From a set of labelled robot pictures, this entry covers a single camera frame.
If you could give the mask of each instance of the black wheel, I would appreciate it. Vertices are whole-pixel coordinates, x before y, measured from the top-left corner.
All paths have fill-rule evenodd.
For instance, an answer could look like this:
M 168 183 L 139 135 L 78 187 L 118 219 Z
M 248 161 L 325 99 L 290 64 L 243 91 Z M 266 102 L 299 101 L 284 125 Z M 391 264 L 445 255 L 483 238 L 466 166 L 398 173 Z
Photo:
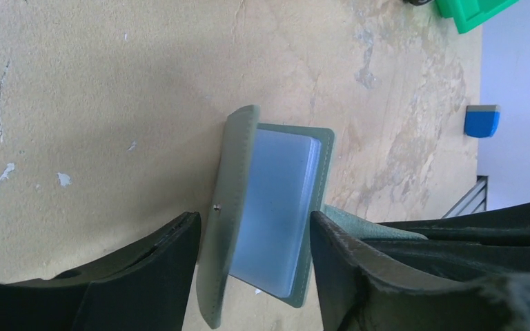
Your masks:
M 426 5 L 430 2 L 432 2 L 433 0 L 405 0 L 405 2 L 409 2 L 411 3 L 412 5 L 414 6 L 423 6 L 423 5 Z

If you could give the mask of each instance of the green container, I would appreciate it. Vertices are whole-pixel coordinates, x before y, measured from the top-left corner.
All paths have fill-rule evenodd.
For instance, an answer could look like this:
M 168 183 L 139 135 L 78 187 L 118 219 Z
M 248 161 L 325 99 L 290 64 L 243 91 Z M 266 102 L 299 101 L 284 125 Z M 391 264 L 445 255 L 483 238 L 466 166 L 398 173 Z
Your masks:
M 518 0 L 436 0 L 444 18 L 454 18 L 459 33 L 466 33 Z

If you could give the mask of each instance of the blue object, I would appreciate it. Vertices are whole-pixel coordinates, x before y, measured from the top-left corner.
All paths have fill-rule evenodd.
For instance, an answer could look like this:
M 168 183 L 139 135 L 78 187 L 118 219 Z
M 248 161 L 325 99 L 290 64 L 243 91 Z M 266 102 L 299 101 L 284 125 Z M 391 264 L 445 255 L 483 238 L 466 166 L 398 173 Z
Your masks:
M 320 148 L 312 137 L 257 130 L 231 275 L 291 295 Z
M 492 137 L 499 126 L 498 106 L 467 106 L 464 133 L 470 137 Z

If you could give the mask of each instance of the white wall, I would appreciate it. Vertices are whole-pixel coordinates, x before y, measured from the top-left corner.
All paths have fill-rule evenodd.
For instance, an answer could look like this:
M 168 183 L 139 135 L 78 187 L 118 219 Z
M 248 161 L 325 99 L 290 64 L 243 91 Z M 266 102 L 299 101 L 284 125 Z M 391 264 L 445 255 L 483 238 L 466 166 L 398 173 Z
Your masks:
M 490 210 L 530 202 L 530 0 L 486 22 L 481 103 L 501 105 L 498 131 L 481 139 L 478 174 L 489 176 Z

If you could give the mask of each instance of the blue rectangular object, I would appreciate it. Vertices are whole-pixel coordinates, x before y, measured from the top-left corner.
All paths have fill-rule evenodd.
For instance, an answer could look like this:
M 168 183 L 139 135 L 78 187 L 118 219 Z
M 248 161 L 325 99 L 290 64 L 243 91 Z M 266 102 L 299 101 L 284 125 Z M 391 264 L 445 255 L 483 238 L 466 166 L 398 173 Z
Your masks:
M 229 274 L 277 297 L 289 297 L 320 148 L 312 137 L 257 130 Z

